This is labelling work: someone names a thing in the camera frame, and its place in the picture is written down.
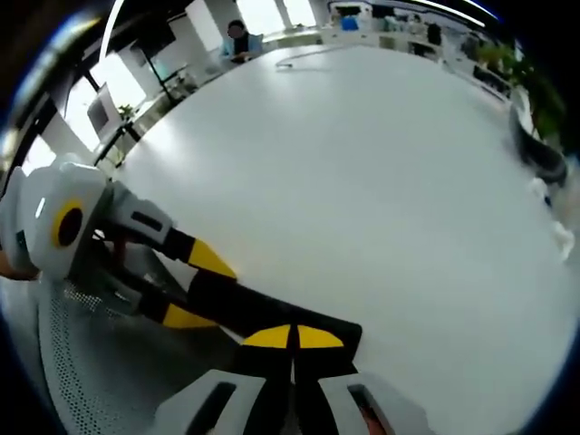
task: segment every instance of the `window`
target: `window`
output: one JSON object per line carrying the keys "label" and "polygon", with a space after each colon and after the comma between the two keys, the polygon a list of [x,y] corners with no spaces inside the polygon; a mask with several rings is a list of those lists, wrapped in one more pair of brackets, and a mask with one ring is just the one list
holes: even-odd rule
{"label": "window", "polygon": [[316,25],[309,0],[284,0],[292,25]]}
{"label": "window", "polygon": [[285,29],[274,0],[237,0],[237,7],[251,34],[273,34]]}
{"label": "window", "polygon": [[[99,86],[108,84],[116,107],[129,104],[135,108],[145,100],[145,91],[116,53],[109,54],[104,61],[93,66],[91,75]],[[101,143],[87,115],[89,106],[96,97],[97,92],[89,81],[82,77],[71,88],[66,111],[61,113],[71,130],[89,151],[95,151]]]}
{"label": "window", "polygon": [[50,166],[54,159],[56,159],[56,154],[54,154],[42,137],[36,136],[32,147],[30,147],[26,154],[22,171],[24,174],[29,175],[34,169]]}
{"label": "window", "polygon": [[71,130],[74,131],[74,134],[90,151],[94,151],[100,142],[87,115],[89,106],[96,97],[97,92],[92,88],[89,81],[82,77],[71,88],[66,111],[61,113]]}
{"label": "window", "polygon": [[99,86],[105,83],[109,85],[109,92],[117,107],[127,104],[137,107],[145,100],[145,91],[116,53],[109,54],[104,61],[93,66],[91,75]]}

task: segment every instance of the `person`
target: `person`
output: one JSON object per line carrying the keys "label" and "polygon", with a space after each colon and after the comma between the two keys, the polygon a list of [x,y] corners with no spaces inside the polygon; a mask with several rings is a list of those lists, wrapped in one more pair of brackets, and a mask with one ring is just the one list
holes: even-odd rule
{"label": "person", "polygon": [[427,28],[421,21],[421,17],[418,14],[415,14],[412,18],[412,21],[409,23],[409,33],[420,37],[426,36]]}
{"label": "person", "polygon": [[262,53],[262,36],[251,34],[241,20],[227,25],[229,39],[224,41],[221,56],[233,63],[244,63]]}
{"label": "person", "polygon": [[14,281],[34,281],[38,276],[38,270],[32,269],[29,271],[18,271],[14,270],[10,263],[6,253],[0,247],[0,276],[4,278],[12,279]]}

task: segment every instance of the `ceiling light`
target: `ceiling light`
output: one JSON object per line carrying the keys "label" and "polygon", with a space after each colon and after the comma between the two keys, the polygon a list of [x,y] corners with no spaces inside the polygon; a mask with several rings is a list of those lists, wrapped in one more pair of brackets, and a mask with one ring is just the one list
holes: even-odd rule
{"label": "ceiling light", "polygon": [[479,10],[485,12],[486,14],[493,16],[496,20],[499,20],[499,18],[497,18],[495,15],[493,15],[489,10],[487,10],[485,7],[478,5],[477,3],[471,1],[471,0],[463,0],[465,3],[469,3],[472,6],[477,7]]}
{"label": "ceiling light", "polygon": [[442,11],[449,12],[450,14],[455,14],[455,15],[460,16],[461,18],[463,18],[465,20],[471,21],[474,24],[480,25],[481,27],[486,26],[485,24],[483,24],[479,20],[476,20],[475,18],[473,18],[469,15],[463,14],[462,12],[456,11],[455,9],[451,9],[450,7],[440,5],[439,3],[430,2],[429,0],[411,0],[411,1],[415,2],[415,3],[421,3],[422,5],[431,6],[431,7],[434,7],[436,9],[440,9]]}
{"label": "ceiling light", "polygon": [[125,0],[115,0],[112,6],[107,25],[105,25],[105,33],[102,35],[101,52],[99,53],[99,62],[102,62],[107,57],[107,50],[109,49],[109,40],[111,39],[112,28],[115,26],[115,21],[119,16],[119,11]]}
{"label": "ceiling light", "polygon": [[43,212],[44,203],[46,202],[46,198],[42,198],[38,203],[38,207],[36,208],[36,213],[34,213],[35,218],[39,218],[40,214]]}

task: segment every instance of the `white robot body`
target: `white robot body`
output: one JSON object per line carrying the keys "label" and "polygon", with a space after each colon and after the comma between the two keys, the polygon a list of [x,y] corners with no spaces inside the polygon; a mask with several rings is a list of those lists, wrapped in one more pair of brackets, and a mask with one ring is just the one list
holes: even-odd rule
{"label": "white robot body", "polygon": [[22,186],[19,221],[32,263],[53,279],[64,279],[82,241],[91,237],[91,217],[108,185],[96,168],[57,159],[34,170]]}

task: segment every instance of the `monitor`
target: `monitor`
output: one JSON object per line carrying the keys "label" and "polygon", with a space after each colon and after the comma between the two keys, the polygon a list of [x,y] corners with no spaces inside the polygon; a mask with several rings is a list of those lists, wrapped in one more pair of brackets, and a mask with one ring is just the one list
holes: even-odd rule
{"label": "monitor", "polygon": [[87,115],[101,143],[107,141],[122,125],[122,118],[106,84],[99,89],[97,97],[87,110]]}
{"label": "monitor", "polygon": [[336,12],[341,16],[356,16],[361,12],[360,6],[336,6]]}

